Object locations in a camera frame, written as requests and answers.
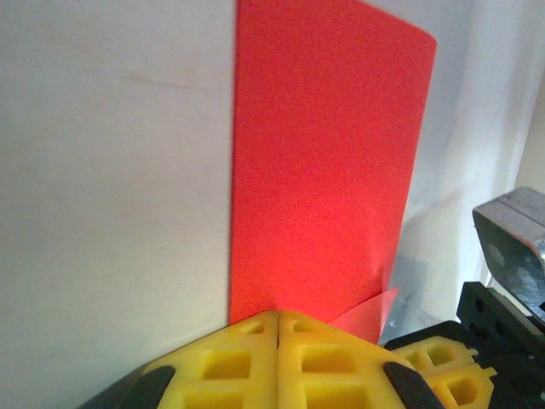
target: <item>yellow plastic part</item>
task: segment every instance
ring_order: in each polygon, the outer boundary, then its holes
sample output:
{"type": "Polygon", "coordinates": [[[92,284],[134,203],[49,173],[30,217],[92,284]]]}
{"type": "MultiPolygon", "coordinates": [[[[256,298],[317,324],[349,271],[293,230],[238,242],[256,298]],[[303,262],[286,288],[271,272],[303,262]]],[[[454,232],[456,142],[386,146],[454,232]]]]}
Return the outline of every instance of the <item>yellow plastic part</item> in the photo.
{"type": "Polygon", "coordinates": [[[393,352],[406,358],[423,377],[472,365],[477,354],[476,349],[443,337],[430,337],[393,352]]]}
{"type": "Polygon", "coordinates": [[[406,358],[430,385],[446,409],[488,409],[493,368],[475,364],[475,349],[443,337],[430,337],[394,350],[406,358]]]}
{"type": "Polygon", "coordinates": [[[404,409],[382,370],[403,357],[297,313],[278,334],[278,409],[404,409]]]}
{"type": "Polygon", "coordinates": [[[153,361],[176,369],[158,409],[277,407],[278,313],[266,312],[153,361]]]}

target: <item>red paper sheet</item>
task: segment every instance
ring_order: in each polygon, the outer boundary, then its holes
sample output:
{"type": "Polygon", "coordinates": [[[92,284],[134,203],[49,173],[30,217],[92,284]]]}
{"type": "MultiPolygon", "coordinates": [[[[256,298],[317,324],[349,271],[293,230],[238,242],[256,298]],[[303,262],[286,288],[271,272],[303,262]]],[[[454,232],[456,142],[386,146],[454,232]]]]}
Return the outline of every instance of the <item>red paper sheet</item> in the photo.
{"type": "Polygon", "coordinates": [[[378,343],[398,292],[399,287],[384,291],[335,318],[330,325],[370,343],[378,343]]]}
{"type": "Polygon", "coordinates": [[[389,281],[435,41],[357,0],[240,0],[230,321],[389,281]]]}

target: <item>white backdrop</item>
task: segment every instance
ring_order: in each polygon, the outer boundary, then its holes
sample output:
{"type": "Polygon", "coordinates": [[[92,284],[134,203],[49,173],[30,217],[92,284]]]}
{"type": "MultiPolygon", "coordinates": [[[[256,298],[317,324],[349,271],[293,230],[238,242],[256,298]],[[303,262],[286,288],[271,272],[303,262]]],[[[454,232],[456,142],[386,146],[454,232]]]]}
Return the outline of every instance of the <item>white backdrop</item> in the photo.
{"type": "MultiPolygon", "coordinates": [[[[372,3],[439,42],[393,283],[450,318],[481,275],[470,210],[514,183],[545,10],[372,3]]],[[[74,407],[225,325],[232,34],[231,0],[0,3],[3,406],[74,407]]]]}

